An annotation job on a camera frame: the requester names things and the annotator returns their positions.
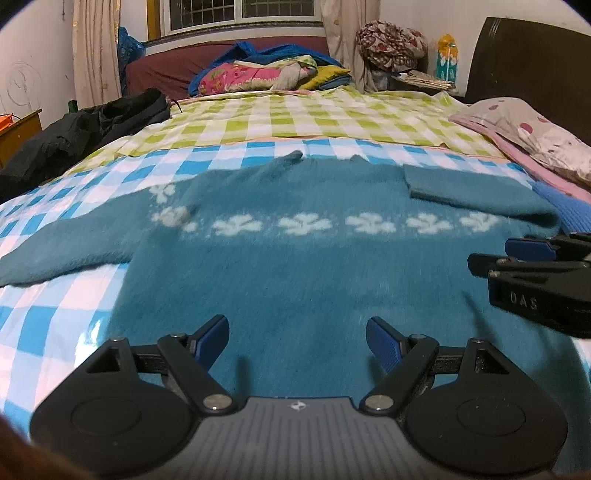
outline green checkered bedsheet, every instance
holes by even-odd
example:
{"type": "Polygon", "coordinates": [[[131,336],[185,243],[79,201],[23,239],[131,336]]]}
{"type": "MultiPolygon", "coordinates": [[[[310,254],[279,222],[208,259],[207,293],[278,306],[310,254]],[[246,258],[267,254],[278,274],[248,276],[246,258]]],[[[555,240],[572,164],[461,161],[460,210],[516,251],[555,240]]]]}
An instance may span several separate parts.
{"type": "Polygon", "coordinates": [[[468,155],[503,157],[485,137],[447,121],[465,106],[446,93],[363,95],[340,87],[311,95],[246,93],[183,102],[162,124],[101,148],[67,174],[130,155],[157,150],[228,144],[266,137],[345,137],[424,147],[444,145],[468,155]]]}

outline blue sweater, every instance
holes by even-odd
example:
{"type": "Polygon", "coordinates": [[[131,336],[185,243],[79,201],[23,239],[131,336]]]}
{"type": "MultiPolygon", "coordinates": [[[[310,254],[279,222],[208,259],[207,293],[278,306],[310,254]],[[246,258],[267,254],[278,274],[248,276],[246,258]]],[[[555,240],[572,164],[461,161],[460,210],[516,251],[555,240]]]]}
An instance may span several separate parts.
{"type": "Polygon", "coordinates": [[[51,223],[0,260],[0,284],[129,261],[103,338],[152,343],[223,313],[230,342],[212,375],[233,393],[358,400],[380,376],[373,315],[448,345],[487,336],[529,372],[548,348],[576,362],[567,338],[491,308],[466,266],[507,237],[557,230],[554,209],[510,179],[297,152],[51,223]]]}
{"type": "Polygon", "coordinates": [[[582,200],[569,197],[554,187],[537,181],[534,192],[545,198],[558,211],[562,230],[566,233],[591,232],[591,205],[582,200]]]}

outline window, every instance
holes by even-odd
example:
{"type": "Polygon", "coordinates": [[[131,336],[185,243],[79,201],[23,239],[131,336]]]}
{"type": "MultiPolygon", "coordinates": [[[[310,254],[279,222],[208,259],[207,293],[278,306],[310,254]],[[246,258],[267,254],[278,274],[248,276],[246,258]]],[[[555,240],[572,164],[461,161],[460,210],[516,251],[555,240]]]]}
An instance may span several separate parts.
{"type": "Polygon", "coordinates": [[[165,34],[260,21],[318,21],[319,0],[162,0],[165,34]]]}

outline polka dot pillow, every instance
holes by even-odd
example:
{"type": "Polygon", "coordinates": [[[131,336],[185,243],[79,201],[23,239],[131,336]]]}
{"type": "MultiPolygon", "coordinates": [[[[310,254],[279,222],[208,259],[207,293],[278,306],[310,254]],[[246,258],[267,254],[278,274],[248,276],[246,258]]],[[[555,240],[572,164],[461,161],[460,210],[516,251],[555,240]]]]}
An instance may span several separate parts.
{"type": "Polygon", "coordinates": [[[462,112],[522,147],[549,170],[591,189],[591,147],[518,98],[482,100],[462,112]]]}

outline maroon headboard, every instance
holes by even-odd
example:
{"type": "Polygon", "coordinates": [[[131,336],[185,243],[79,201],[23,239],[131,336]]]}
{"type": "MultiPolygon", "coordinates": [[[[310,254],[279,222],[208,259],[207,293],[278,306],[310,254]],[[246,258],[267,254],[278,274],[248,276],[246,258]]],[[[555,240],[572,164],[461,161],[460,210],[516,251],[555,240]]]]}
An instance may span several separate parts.
{"type": "MultiPolygon", "coordinates": [[[[258,50],[285,43],[295,43],[319,53],[329,53],[324,37],[266,37],[246,38],[258,50]]],[[[187,88],[193,77],[220,55],[230,49],[238,40],[200,43],[147,55],[127,65],[127,86],[130,95],[156,87],[173,100],[189,96],[187,88]]]]}

